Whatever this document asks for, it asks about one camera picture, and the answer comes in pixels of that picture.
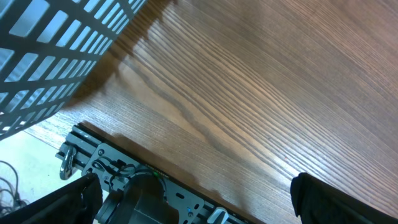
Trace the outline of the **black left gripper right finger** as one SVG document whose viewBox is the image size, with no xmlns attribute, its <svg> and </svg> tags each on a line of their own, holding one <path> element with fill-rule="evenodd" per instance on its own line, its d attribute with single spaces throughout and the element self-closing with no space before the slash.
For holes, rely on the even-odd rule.
<svg viewBox="0 0 398 224">
<path fill-rule="evenodd" d="M 295 215 L 302 223 L 390 223 L 397 219 L 387 215 L 331 185 L 302 172 L 294 177 L 290 195 Z"/>
</svg>

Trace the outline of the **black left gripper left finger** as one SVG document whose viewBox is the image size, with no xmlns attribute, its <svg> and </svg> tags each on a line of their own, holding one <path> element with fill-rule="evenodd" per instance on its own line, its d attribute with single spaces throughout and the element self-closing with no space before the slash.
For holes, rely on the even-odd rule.
<svg viewBox="0 0 398 224">
<path fill-rule="evenodd" d="M 93 223 L 103 204 L 103 191 L 96 174 L 74 182 L 1 218 L 1 224 Z"/>
</svg>

